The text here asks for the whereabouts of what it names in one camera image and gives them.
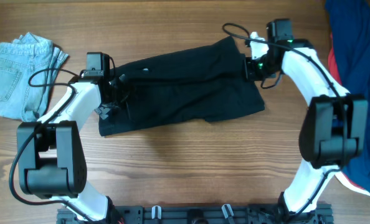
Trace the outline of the black shorts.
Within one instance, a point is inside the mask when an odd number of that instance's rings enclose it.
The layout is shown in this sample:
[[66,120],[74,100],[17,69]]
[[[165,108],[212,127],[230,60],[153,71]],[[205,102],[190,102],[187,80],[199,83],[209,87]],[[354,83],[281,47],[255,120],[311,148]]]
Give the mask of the black shorts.
[[181,123],[236,119],[265,109],[244,72],[233,38],[127,63],[111,71],[117,109],[98,123],[101,136]]

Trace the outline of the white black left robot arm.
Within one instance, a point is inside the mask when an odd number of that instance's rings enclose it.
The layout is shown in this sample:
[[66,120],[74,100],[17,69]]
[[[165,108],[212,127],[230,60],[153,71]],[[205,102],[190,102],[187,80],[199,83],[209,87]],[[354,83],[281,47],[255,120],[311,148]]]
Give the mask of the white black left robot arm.
[[9,172],[12,196],[33,206],[62,204],[79,223],[124,223],[112,200],[88,182],[80,139],[93,112],[106,119],[127,100],[113,59],[89,52],[85,70],[65,87],[67,92],[47,114],[17,129],[17,154]]

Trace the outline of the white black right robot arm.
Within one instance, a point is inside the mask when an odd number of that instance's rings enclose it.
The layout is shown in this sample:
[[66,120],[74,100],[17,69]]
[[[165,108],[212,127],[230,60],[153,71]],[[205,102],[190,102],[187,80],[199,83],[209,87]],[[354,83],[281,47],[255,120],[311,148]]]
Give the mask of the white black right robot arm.
[[288,19],[269,22],[267,34],[251,32],[245,38],[251,51],[248,77],[264,82],[276,73],[287,75],[308,105],[298,139],[301,164],[278,199],[275,219],[307,222],[317,214],[328,182],[362,153],[368,102],[329,74],[308,40],[294,38]]

